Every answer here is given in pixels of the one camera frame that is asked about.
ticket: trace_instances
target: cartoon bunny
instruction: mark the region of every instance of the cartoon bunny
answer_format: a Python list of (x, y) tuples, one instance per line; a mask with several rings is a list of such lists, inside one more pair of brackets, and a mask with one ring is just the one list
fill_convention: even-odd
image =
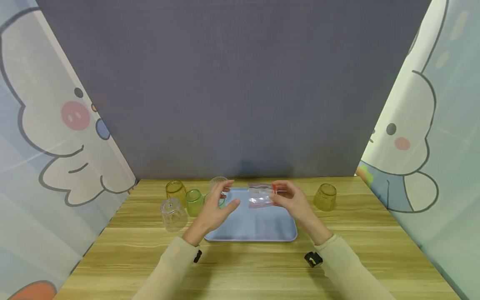
[(54, 158), (40, 173), (44, 187), (83, 205), (135, 182), (39, 8), (2, 27), (0, 69), (21, 105), (18, 126), (32, 147)]
[(430, 5), (357, 169), (391, 211), (422, 212), (438, 198), (436, 182), (420, 171), (429, 157), (427, 135), (436, 104), (434, 88), (422, 72), (446, 9), (446, 0)]

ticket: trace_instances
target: pink cheek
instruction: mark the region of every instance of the pink cheek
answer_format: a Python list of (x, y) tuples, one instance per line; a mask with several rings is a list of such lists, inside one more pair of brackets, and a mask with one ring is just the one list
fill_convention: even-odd
[(85, 105), (69, 101), (61, 108), (61, 119), (72, 130), (83, 130), (90, 124), (90, 113)]
[(410, 141), (404, 137), (399, 137), (395, 139), (395, 147), (398, 150), (406, 151), (410, 149)]

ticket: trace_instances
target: table surface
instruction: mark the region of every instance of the table surface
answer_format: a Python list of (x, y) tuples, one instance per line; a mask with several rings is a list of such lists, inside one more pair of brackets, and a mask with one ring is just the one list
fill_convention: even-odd
[[(254, 181), (271, 182), (272, 179)], [(341, 235), (364, 266), (396, 299), (459, 299), (415, 243), (359, 177), (293, 179), (309, 199), (322, 183), (337, 189), (337, 207), (317, 216)], [(131, 299), (163, 251), (181, 232), (163, 228), (159, 206), (169, 180), (141, 180), (90, 248), (56, 300)], [(208, 180), (183, 180), (187, 190), (209, 191)], [(247, 187), (237, 180), (234, 187)], [(321, 267), (303, 256), (313, 250), (299, 228), (289, 243), (202, 241), (175, 299), (342, 299)]]

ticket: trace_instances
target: blue tray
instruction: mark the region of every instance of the blue tray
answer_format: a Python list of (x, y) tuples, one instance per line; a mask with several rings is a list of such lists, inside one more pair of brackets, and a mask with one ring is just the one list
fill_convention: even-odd
[(240, 206), (206, 240), (287, 242), (297, 238), (297, 226), (285, 208), (248, 208), (248, 189), (232, 188), (228, 200), (236, 198)]

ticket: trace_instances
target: gray wall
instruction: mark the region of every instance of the gray wall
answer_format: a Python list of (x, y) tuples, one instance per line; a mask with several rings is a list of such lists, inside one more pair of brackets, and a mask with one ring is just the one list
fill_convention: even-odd
[(429, 4), (37, 2), (138, 178), (351, 176)]

